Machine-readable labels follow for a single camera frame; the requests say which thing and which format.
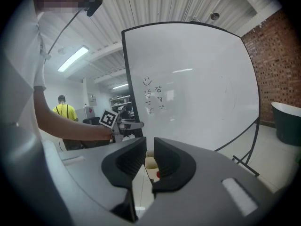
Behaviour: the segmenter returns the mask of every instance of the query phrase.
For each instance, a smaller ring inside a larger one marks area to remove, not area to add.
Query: whiteboard frame
[[[152,23],[152,24],[144,24],[144,25],[140,25],[140,26],[136,26],[136,27],[132,27],[129,29],[125,29],[121,32],[121,37],[122,37],[122,47],[123,47],[123,56],[124,56],[124,61],[125,61],[125,67],[126,67],[126,73],[127,73],[127,82],[128,82],[128,87],[129,87],[129,91],[130,91],[130,96],[131,96],[131,100],[132,100],[132,107],[133,107],[133,111],[134,111],[134,115],[135,115],[135,120],[136,122],[140,122],[139,119],[139,114],[138,114],[138,110],[137,110],[137,105],[136,105],[136,100],[135,100],[135,96],[134,96],[134,90],[133,90],[133,85],[132,85],[132,79],[131,79],[131,73],[130,73],[130,68],[129,68],[129,64],[128,64],[128,57],[127,57],[127,45],[126,45],[126,38],[125,38],[125,33],[127,31],[133,30],[133,29],[137,29],[137,28],[141,28],[141,27],[146,27],[146,26],[152,26],[152,25],[158,25],[158,24],[195,24],[195,25],[200,25],[200,26],[205,26],[205,27],[211,27],[214,29],[218,29],[218,30],[222,30],[224,32],[230,33],[238,38],[241,39],[241,37],[239,37],[236,34],[233,34],[225,29],[210,25],[210,24],[205,24],[205,23],[199,23],[199,22],[178,22],[178,21],[173,21],[173,22],[159,22],[159,23]],[[259,90],[259,86],[258,86],[258,81],[257,81],[257,76],[255,73],[255,69],[254,69],[254,65],[252,63],[253,66],[253,71],[255,74],[255,78],[256,78],[256,83],[257,83],[257,90],[258,90],[258,105],[259,105],[259,110],[258,110],[258,117],[256,118],[256,120],[254,122],[251,123],[250,126],[248,126],[242,133],[240,133],[237,137],[233,138],[231,141],[227,142],[226,144],[222,145],[221,147],[215,149],[215,151],[219,151],[221,149],[223,149],[224,147],[226,147],[227,145],[229,145],[230,143],[232,143],[233,141],[235,141],[236,139],[238,139],[241,135],[243,135],[254,123],[257,123],[256,125],[256,131],[255,131],[255,135],[254,135],[254,140],[253,140],[253,144],[250,150],[250,154],[248,156],[248,159],[251,157],[251,154],[253,152],[253,148],[254,145],[256,143],[257,140],[257,135],[258,135],[258,129],[259,129],[259,123],[260,123],[260,114],[261,114],[261,110],[260,110],[260,105],[261,105],[261,100],[260,100],[260,90]],[[138,136],[139,137],[143,137],[143,132],[142,129],[138,130]]]

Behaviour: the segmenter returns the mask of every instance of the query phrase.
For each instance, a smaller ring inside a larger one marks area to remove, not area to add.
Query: white floor
[[[238,158],[243,157],[251,149],[255,127],[256,125],[253,125],[241,137],[219,152],[230,159],[233,155]],[[301,147],[282,143],[276,137],[276,129],[261,125],[248,165],[260,174],[258,179],[274,193],[291,183],[299,169],[298,163],[295,162],[298,154],[301,154]],[[151,193],[151,182],[144,166],[140,168],[133,180],[133,192],[136,213],[140,218],[154,200]]]

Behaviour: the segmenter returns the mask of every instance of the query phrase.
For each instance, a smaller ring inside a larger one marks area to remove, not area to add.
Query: white ceiling
[[[51,51],[44,72],[74,81],[86,77],[111,89],[127,81],[120,43],[122,30],[155,22],[190,22],[195,16],[201,22],[236,33],[273,1],[104,0],[92,17],[82,11],[72,21]],[[219,13],[220,18],[212,21],[211,12]],[[47,51],[73,15],[47,12],[42,16],[40,30]],[[58,72],[58,68],[82,45],[87,46],[89,52],[65,72]],[[58,53],[60,48],[65,48],[64,55]]]

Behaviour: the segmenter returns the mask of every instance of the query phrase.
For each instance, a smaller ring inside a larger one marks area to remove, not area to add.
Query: whiteboard
[[[258,118],[256,76],[238,36],[171,22],[125,30],[122,40],[133,108],[149,150],[154,137],[215,150]]]

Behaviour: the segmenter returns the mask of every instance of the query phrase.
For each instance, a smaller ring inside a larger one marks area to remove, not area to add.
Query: bathtub
[[[279,140],[301,146],[301,108],[272,102],[272,110]]]

